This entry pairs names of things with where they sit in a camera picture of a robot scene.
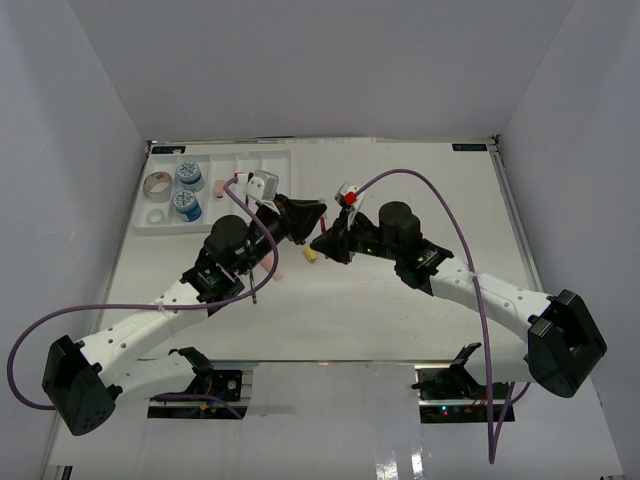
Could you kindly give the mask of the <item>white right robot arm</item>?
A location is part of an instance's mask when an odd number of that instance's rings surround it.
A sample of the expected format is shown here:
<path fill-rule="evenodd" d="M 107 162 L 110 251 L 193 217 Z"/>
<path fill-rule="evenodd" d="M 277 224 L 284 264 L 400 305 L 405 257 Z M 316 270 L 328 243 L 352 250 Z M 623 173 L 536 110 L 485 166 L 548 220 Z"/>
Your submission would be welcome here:
<path fill-rule="evenodd" d="M 607 352 L 607 344 L 584 300 L 564 289 L 556 295 L 527 290 L 478 274 L 454 254 L 424 238 L 410 207 L 388 202 L 377 222 L 343 211 L 316 237 L 313 250 L 341 264 L 356 254 L 394 261 L 408 287 L 454 302 L 513 333 L 514 343 L 490 350 L 488 358 L 463 348 L 450 367 L 453 390 L 472 399 L 488 383 L 536 383 L 571 398 Z"/>

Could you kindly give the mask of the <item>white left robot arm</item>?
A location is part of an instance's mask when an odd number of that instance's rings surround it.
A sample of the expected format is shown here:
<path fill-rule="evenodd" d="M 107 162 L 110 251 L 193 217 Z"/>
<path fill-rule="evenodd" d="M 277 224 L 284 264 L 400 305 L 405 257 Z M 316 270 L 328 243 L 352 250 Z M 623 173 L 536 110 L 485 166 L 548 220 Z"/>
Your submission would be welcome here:
<path fill-rule="evenodd" d="M 157 360 L 145 354 L 223 307 L 248 297 L 242 282 L 265 257 L 276 258 L 283 240 L 303 243 L 326 212 L 318 200 L 282 194 L 261 202 L 251 219 L 216 220 L 193 267 L 148 305 L 131 308 L 113 326 L 73 340 L 63 336 L 49 348 L 42 388 L 74 436 L 102 425 L 117 407 L 156 396 L 205 396 L 214 369 L 193 347 Z"/>

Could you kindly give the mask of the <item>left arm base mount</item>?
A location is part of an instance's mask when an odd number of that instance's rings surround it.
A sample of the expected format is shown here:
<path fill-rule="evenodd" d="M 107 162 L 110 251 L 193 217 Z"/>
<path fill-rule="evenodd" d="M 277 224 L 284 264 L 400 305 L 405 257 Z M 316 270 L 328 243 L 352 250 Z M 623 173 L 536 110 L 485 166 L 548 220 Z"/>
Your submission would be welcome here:
<path fill-rule="evenodd" d="M 216 368 L 213 363 L 194 347 L 172 349 L 169 355 L 183 357 L 188 361 L 193 379 L 183 391 L 167 392 L 153 397 L 155 401 L 204 400 L 215 397 L 223 402 L 241 399 L 243 372 L 239 369 Z"/>

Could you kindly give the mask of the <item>blue slime jar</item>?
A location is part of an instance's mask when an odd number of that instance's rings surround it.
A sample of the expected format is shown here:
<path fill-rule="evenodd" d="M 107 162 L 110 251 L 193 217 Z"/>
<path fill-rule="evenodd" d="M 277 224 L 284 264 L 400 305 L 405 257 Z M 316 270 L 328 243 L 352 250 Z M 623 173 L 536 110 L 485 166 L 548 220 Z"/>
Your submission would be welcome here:
<path fill-rule="evenodd" d="M 176 176 L 181 189 L 191 192 L 199 192 L 204 188 L 205 181 L 197 162 L 181 162 L 176 169 Z"/>
<path fill-rule="evenodd" d="M 199 201 L 193 191 L 177 191 L 171 202 L 176 214 L 184 222 L 194 222 L 202 215 Z"/>

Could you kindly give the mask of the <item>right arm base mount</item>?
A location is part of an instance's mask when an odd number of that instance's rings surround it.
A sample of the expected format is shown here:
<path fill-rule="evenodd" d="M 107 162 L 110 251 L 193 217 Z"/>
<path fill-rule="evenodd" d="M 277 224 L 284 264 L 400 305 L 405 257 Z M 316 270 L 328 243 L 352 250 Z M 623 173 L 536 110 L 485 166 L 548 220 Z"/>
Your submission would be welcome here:
<path fill-rule="evenodd" d="M 429 407 L 437 407 L 444 416 L 454 412 L 469 414 L 486 408 L 487 386 L 466 370 L 469 358 L 480 347 L 480 342 L 465 345 L 445 367 L 417 367 L 411 389 L 416 391 L 422 402 Z"/>

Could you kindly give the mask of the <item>large clear tape roll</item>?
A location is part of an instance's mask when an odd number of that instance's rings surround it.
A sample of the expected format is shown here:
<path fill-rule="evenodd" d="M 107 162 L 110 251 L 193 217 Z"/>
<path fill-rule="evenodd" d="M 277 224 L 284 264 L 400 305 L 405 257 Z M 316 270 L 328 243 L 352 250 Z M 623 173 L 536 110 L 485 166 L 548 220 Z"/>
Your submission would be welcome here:
<path fill-rule="evenodd" d="M 142 184 L 143 193 L 153 203 L 168 202 L 171 197 L 173 178 L 168 172 L 159 171 L 148 175 Z"/>

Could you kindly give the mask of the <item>small clear tape roll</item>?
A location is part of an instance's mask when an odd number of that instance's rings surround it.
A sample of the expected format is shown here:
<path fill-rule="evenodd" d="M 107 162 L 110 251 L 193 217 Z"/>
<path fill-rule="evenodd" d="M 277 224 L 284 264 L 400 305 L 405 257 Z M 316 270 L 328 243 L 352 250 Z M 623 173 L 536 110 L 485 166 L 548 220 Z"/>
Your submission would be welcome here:
<path fill-rule="evenodd" d="M 153 209 L 147 214 L 146 221 L 150 225 L 163 225 L 166 222 L 166 214 L 161 209 Z"/>

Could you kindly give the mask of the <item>black pen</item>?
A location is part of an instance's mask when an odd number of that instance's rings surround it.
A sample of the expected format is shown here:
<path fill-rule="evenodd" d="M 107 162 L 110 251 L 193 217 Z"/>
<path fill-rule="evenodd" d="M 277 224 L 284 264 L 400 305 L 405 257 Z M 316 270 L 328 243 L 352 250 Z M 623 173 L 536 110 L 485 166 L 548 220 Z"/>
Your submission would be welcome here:
<path fill-rule="evenodd" d="M 249 271 L 248 277 L 249 277 L 249 283 L 250 283 L 250 293 L 251 293 L 252 304 L 256 305 L 258 303 L 257 293 L 256 293 L 256 281 L 255 281 L 254 272 L 252 270 Z"/>

